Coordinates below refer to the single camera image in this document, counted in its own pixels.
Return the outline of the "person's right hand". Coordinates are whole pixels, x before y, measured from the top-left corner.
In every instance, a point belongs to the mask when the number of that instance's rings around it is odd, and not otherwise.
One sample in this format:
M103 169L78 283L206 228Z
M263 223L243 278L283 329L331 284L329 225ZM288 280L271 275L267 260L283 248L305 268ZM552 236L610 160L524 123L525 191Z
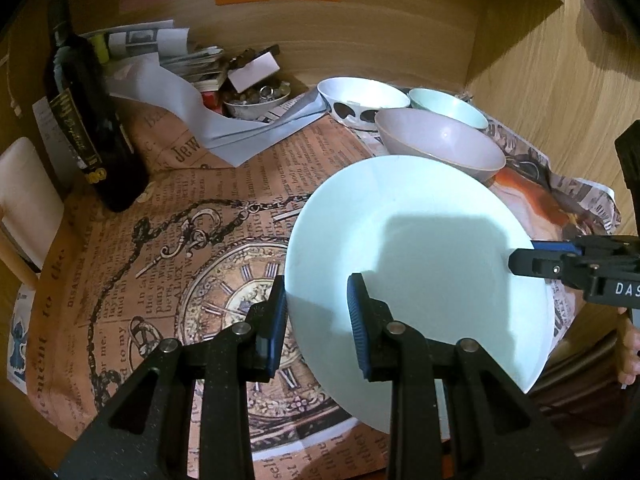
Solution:
M623 387L628 387L634 383L640 373L640 335L627 310L618 308L617 311L615 346L617 379Z

